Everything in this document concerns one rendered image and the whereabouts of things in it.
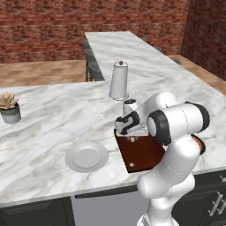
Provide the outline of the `succulent in grey pot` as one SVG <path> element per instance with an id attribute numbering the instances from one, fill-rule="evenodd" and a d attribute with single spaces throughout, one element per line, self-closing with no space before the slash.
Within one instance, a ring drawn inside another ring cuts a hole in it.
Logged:
<path id="1" fill-rule="evenodd" d="M 14 94 L 0 94 L 0 114 L 7 124 L 15 124 L 21 119 L 18 99 Z"/>

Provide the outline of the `white shaker black top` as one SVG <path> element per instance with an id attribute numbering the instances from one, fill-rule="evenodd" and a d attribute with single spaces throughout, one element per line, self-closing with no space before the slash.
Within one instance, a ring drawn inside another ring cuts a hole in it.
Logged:
<path id="1" fill-rule="evenodd" d="M 123 103 L 123 114 L 126 116 L 138 108 L 137 101 L 135 99 L 128 99 Z"/>

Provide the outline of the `grey dishwasher front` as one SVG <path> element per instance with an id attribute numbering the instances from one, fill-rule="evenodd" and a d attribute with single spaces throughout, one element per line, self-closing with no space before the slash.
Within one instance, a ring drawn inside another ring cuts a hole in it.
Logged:
<path id="1" fill-rule="evenodd" d="M 71 201 L 76 226 L 137 226 L 148 206 L 138 192 Z"/>

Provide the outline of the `brown wooden tray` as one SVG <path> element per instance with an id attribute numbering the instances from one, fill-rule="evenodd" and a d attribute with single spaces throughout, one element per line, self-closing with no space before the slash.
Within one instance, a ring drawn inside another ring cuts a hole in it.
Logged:
<path id="1" fill-rule="evenodd" d="M 139 136 L 133 142 L 129 137 L 114 135 L 128 173 L 151 170 L 163 158 L 164 148 L 150 135 Z"/>

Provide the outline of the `dark cupboard run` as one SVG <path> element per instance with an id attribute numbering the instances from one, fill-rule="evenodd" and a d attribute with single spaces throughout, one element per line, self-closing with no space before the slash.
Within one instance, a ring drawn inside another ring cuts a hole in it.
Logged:
<path id="1" fill-rule="evenodd" d="M 208 210 L 213 207 L 212 201 L 216 201 L 219 192 L 222 200 L 226 198 L 226 182 L 222 182 L 219 176 L 226 177 L 226 169 L 195 175 L 195 187 L 181 198 L 173 207 L 172 216 L 179 226 L 226 226 L 226 208 L 221 215 L 217 209 L 213 216 L 209 216 Z"/>

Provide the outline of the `white round plate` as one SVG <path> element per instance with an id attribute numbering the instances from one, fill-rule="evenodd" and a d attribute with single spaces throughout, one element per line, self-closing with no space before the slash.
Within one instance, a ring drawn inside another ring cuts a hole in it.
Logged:
<path id="1" fill-rule="evenodd" d="M 65 155 L 67 166 L 79 173 L 97 171 L 108 162 L 108 159 L 107 148 L 93 141 L 76 144 Z"/>

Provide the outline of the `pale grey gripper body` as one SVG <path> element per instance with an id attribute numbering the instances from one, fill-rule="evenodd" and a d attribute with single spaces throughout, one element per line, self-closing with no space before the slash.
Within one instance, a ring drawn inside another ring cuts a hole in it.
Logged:
<path id="1" fill-rule="evenodd" d="M 147 136 L 148 129 L 147 127 L 139 128 L 138 130 L 127 130 L 126 133 L 117 132 L 118 137 L 140 137 L 140 136 Z"/>

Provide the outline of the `orange and dark doughnut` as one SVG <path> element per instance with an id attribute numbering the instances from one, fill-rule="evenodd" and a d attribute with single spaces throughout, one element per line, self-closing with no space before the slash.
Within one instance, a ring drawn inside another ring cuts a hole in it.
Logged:
<path id="1" fill-rule="evenodd" d="M 191 137 L 198 143 L 198 145 L 200 147 L 200 155 L 204 154 L 206 152 L 206 145 L 202 141 L 202 139 L 200 139 L 198 136 L 196 136 L 194 134 L 191 134 Z"/>

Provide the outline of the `dark cupboard door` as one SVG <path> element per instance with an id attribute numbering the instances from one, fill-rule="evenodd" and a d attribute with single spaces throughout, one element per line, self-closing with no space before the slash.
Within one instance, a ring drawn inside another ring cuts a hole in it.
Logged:
<path id="1" fill-rule="evenodd" d="M 2 207 L 0 226 L 75 226 L 71 198 Z"/>

